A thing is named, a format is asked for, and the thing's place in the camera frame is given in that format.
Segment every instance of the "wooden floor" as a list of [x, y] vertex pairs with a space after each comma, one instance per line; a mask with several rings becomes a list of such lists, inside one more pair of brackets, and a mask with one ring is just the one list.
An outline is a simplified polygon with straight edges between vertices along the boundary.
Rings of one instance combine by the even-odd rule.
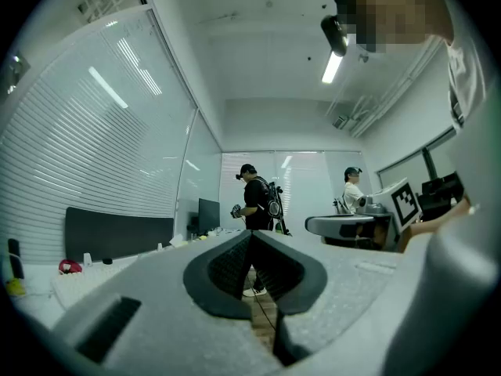
[[[254, 283], [256, 279], [255, 270], [251, 270], [248, 276], [249, 279], [245, 281], [244, 290], [250, 288]], [[242, 301], [248, 303], [252, 309], [252, 328], [254, 329], [254, 333], [266, 348], [272, 351], [276, 323], [276, 305], [272, 297], [269, 294], [251, 298], [242, 297]]]

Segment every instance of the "black cap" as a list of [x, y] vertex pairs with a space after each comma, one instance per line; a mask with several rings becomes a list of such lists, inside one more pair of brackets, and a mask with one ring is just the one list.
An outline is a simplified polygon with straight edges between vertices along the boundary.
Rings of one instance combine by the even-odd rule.
[[252, 164], [244, 164], [240, 169], [240, 174], [242, 175], [244, 172], [255, 173], [256, 169]]
[[349, 175], [349, 174], [360, 174], [362, 170], [358, 167], [348, 167], [346, 170], [344, 170], [344, 176]]

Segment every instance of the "black cable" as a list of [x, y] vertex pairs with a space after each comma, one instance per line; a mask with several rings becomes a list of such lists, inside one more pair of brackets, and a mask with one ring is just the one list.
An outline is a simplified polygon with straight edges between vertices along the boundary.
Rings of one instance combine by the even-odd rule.
[[273, 326], [273, 323], [272, 321], [269, 319], [268, 315], [266, 314], [265, 310], [263, 309], [263, 307], [261, 306], [261, 303], [259, 302], [259, 299], [258, 299], [258, 296], [256, 295], [256, 293], [254, 292], [254, 289], [252, 287], [252, 284], [251, 284], [251, 279], [249, 279], [249, 275], [247, 274], [247, 281], [249, 282], [250, 284], [250, 289], [252, 290], [252, 293], [254, 294], [254, 298], [256, 298], [256, 301], [258, 301], [258, 305], [259, 307], [261, 308], [261, 311], [265, 314], [266, 316], [266, 320], [268, 321], [269, 325], [272, 327], [272, 329], [274, 331], [276, 331], [275, 329], [275, 326]]

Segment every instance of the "ceiling light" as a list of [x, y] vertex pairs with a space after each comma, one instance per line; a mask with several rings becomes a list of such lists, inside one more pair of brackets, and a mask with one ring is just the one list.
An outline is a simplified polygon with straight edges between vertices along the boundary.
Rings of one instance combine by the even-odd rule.
[[287, 156], [287, 157], [285, 158], [285, 160], [284, 160], [284, 161], [283, 161], [283, 163], [282, 163], [282, 168], [287, 167], [287, 165], [289, 164], [290, 159], [292, 159], [292, 156]]
[[131, 49], [131, 46], [128, 45], [127, 41], [122, 38], [120, 41], [118, 41], [118, 47], [124, 54], [124, 56], [129, 60], [132, 65], [135, 67], [135, 69], [139, 72], [139, 75], [141, 75], [141, 78], [143, 81], [148, 85], [148, 88], [151, 89], [151, 92], [153, 92], [154, 95], [161, 95], [162, 91], [158, 87], [157, 83], [151, 78], [150, 73], [148, 70], [142, 70], [139, 68], [139, 59], [137, 56], [134, 54], [134, 52]]
[[118, 105], [122, 109], [126, 109], [128, 107], [127, 103], [122, 100], [122, 98], [111, 88], [111, 86], [108, 85], [108, 83], [101, 77], [99, 72], [96, 71], [94, 67], [90, 67], [88, 69], [88, 72], [90, 73], [91, 76], [94, 77], [94, 79], [97, 81], [98, 84], [100, 84], [103, 89], [110, 95], [115, 102], [118, 103]]
[[186, 160], [185, 162], [186, 162], [186, 164], [187, 164], [189, 167], [193, 167], [193, 168], [194, 168], [195, 170], [197, 170], [198, 172], [200, 171], [200, 169], [199, 169], [196, 165], [194, 165], [191, 161]]
[[322, 82], [324, 84], [331, 84], [334, 80], [334, 75], [341, 64], [343, 57], [336, 56], [334, 52], [330, 54], [329, 63], [327, 64], [326, 72], [323, 75]]

